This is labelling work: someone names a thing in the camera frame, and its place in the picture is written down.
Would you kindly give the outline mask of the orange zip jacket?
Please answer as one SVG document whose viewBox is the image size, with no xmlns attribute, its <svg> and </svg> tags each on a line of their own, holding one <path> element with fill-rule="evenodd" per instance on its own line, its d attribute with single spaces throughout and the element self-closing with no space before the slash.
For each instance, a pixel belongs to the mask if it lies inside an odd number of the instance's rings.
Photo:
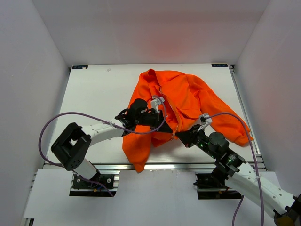
<svg viewBox="0 0 301 226">
<path fill-rule="evenodd" d="M 137 173 L 144 170 L 151 147 L 175 139 L 176 132 L 189 130 L 204 113 L 214 116 L 211 127 L 230 142 L 239 146 L 248 144 L 248 126 L 241 124 L 236 119 L 237 114 L 199 77 L 178 71 L 149 69 L 140 74 L 129 102 L 132 104 L 140 98 L 150 108 L 153 96 L 164 97 L 164 105 L 159 109 L 167 110 L 166 122 L 173 132 L 150 133 L 149 127 L 137 126 L 137 134 L 124 136 L 123 151 Z"/>
</svg>

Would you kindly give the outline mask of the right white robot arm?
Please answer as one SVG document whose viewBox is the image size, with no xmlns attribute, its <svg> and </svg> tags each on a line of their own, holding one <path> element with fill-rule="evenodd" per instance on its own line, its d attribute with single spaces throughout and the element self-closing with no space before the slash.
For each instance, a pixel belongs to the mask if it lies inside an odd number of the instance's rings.
<svg viewBox="0 0 301 226">
<path fill-rule="evenodd" d="M 198 126 L 176 136 L 187 147 L 196 146 L 215 160 L 212 181 L 216 187 L 228 187 L 262 207 L 277 226 L 301 224 L 301 197 L 273 184 L 229 147 L 224 135 L 209 136 Z"/>
</svg>

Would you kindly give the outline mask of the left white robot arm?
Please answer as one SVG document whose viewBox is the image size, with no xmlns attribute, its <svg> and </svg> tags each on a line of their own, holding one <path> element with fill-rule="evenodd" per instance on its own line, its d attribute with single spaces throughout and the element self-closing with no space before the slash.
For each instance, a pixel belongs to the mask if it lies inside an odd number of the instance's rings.
<svg viewBox="0 0 301 226">
<path fill-rule="evenodd" d="M 86 127 L 77 123 L 70 123 L 51 146 L 52 153 L 67 171 L 73 171 L 83 178 L 83 182 L 90 188 L 96 187 L 101 181 L 98 169 L 86 159 L 90 146 L 112 138 L 137 134 L 138 126 L 152 132 L 172 133 L 166 123 L 166 108 L 164 98 L 154 96 L 151 107 L 143 99 L 136 99 L 129 108 L 122 110 L 113 120 L 100 120 L 98 124 Z"/>
</svg>

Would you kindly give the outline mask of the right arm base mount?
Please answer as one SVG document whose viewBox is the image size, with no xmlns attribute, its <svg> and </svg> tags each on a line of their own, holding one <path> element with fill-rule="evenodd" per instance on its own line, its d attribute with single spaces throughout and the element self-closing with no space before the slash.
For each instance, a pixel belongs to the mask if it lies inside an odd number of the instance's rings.
<svg viewBox="0 0 301 226">
<path fill-rule="evenodd" d="M 193 185 L 197 190 L 198 200 L 232 200 L 242 197 L 239 192 L 227 187 L 220 179 L 221 175 L 213 172 L 197 172 Z"/>
</svg>

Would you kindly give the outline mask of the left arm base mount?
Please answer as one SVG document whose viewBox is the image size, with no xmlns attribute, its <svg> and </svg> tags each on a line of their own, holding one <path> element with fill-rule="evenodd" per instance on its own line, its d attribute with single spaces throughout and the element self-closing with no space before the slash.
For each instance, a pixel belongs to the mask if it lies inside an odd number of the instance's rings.
<svg viewBox="0 0 301 226">
<path fill-rule="evenodd" d="M 119 185 L 119 171 L 102 170 L 99 178 L 91 182 L 73 173 L 69 196 L 71 197 L 114 197 Z"/>
</svg>

